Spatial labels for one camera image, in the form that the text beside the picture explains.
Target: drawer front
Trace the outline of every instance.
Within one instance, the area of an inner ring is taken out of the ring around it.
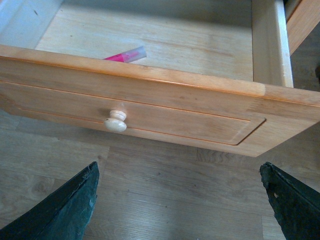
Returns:
[[[129,129],[238,145],[265,119],[209,114],[15,83],[0,83],[1,95],[18,108],[102,123],[111,110],[127,114]]]

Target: drawer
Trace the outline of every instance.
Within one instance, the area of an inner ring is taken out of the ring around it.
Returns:
[[[104,123],[111,110],[126,113],[128,129],[180,136],[191,140],[237,145],[265,119],[244,114],[210,114],[0,82],[0,94],[29,112]]]
[[[7,112],[258,156],[320,121],[294,89],[279,0],[0,3],[0,104]],[[139,46],[134,64],[102,60]]]

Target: drawer knob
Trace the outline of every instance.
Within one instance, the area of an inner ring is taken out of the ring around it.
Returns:
[[[124,122],[126,117],[127,115],[123,111],[111,110],[110,117],[104,121],[104,125],[111,132],[123,132],[127,129],[127,125]]]

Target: wooden furniture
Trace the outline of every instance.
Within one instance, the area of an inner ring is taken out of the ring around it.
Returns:
[[[286,6],[286,19],[290,54],[293,54],[320,22],[319,1],[289,1]]]
[[[320,121],[319,93],[293,88],[280,0],[46,2],[0,28],[11,114],[107,131],[117,110],[122,134],[248,156]],[[100,60],[141,45],[136,64]]]

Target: highlighter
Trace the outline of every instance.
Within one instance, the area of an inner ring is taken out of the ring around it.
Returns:
[[[116,61],[116,62],[122,62],[122,63],[131,63],[133,61],[143,59],[147,56],[146,50],[143,46],[125,51],[123,53],[119,53],[114,56],[110,56],[107,58],[104,58],[104,60],[110,60],[110,61]]]

